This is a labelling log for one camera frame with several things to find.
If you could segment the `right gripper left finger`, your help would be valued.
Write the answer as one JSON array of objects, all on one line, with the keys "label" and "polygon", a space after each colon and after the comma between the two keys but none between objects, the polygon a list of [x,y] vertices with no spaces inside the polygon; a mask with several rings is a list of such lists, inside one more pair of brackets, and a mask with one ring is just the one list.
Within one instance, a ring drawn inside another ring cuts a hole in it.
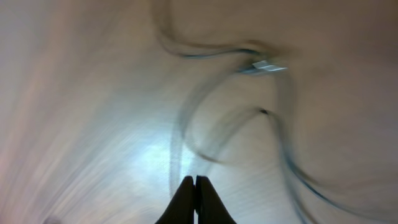
[{"label": "right gripper left finger", "polygon": [[193,177],[186,176],[155,224],[193,224],[194,211],[195,185]]}]

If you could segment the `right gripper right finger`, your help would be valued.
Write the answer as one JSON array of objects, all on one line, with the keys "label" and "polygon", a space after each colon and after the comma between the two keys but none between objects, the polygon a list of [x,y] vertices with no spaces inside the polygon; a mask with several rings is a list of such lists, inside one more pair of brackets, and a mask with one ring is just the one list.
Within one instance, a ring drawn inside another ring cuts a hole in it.
[{"label": "right gripper right finger", "polygon": [[196,177],[195,211],[198,224],[236,224],[206,176]]}]

